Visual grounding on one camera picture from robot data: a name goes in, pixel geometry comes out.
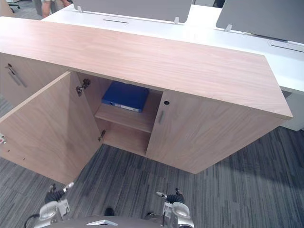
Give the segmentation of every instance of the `wooden cabinet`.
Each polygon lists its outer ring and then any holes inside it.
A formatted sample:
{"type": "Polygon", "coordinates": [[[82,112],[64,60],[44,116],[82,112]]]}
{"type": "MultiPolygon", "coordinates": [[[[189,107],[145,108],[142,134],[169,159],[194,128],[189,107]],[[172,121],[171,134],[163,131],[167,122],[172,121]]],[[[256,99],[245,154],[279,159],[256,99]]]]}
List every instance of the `wooden cabinet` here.
{"type": "Polygon", "coordinates": [[[111,80],[67,71],[0,119],[1,155],[68,183],[102,143],[198,173],[279,126],[270,114],[150,89],[142,113],[105,105],[111,80]],[[90,86],[78,96],[84,79],[90,86]]]}
{"type": "Polygon", "coordinates": [[[147,157],[198,173],[282,122],[280,118],[238,105],[166,91],[147,157]]]}
{"type": "Polygon", "coordinates": [[[15,105],[0,117],[1,156],[62,183],[103,143],[198,173],[292,118],[261,55],[45,21],[0,27],[0,52],[27,57],[0,55],[0,93],[15,105]],[[150,90],[142,113],[101,103],[114,80],[150,90]]]}
{"type": "Polygon", "coordinates": [[[55,64],[0,53],[0,94],[17,106],[65,71],[55,64]]]}
{"type": "Polygon", "coordinates": [[[86,100],[66,72],[0,119],[1,156],[62,183],[73,181],[102,144],[86,100]]]}

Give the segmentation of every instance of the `cabinet hinge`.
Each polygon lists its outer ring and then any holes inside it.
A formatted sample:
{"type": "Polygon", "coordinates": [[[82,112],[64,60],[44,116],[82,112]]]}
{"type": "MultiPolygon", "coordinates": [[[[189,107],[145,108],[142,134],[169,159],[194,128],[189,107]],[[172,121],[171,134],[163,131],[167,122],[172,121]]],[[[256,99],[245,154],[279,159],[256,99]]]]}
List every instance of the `cabinet hinge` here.
{"type": "Polygon", "coordinates": [[[0,133],[0,145],[5,144],[5,143],[6,143],[6,140],[5,140],[4,135],[0,133]]]}
{"type": "Polygon", "coordinates": [[[102,138],[104,137],[104,135],[105,135],[105,130],[103,130],[103,131],[101,132],[101,135],[98,137],[98,141],[101,141],[102,138]]]}
{"type": "Polygon", "coordinates": [[[76,91],[78,93],[78,96],[81,96],[82,92],[89,87],[89,85],[91,84],[91,80],[90,79],[87,79],[85,78],[83,81],[82,81],[82,86],[77,86],[76,87],[76,91]]]}

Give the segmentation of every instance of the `person's foot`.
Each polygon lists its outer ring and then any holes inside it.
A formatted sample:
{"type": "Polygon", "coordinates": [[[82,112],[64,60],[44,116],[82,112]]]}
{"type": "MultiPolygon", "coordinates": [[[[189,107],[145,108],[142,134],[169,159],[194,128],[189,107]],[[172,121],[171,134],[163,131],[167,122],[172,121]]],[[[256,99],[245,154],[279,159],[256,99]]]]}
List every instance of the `person's foot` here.
{"type": "Polygon", "coordinates": [[[114,210],[112,208],[107,208],[105,210],[104,216],[114,216],[114,210]]]}

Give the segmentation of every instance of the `cabinet top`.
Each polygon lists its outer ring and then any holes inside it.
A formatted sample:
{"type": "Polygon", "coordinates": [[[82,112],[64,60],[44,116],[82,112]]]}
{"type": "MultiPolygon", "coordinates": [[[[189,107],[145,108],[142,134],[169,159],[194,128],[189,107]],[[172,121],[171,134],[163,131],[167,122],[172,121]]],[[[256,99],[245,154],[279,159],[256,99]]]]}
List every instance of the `cabinet top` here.
{"type": "Polygon", "coordinates": [[[262,55],[29,19],[0,17],[0,28],[2,53],[292,117],[262,55]]]}

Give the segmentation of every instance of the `blue binder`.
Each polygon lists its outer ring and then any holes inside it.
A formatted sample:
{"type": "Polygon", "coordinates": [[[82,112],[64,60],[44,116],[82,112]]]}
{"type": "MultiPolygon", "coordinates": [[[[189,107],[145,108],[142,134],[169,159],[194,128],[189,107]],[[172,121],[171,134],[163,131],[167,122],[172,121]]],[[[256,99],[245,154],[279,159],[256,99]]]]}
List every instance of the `blue binder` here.
{"type": "Polygon", "coordinates": [[[147,100],[149,89],[122,82],[112,82],[102,103],[141,113],[147,100]]]}

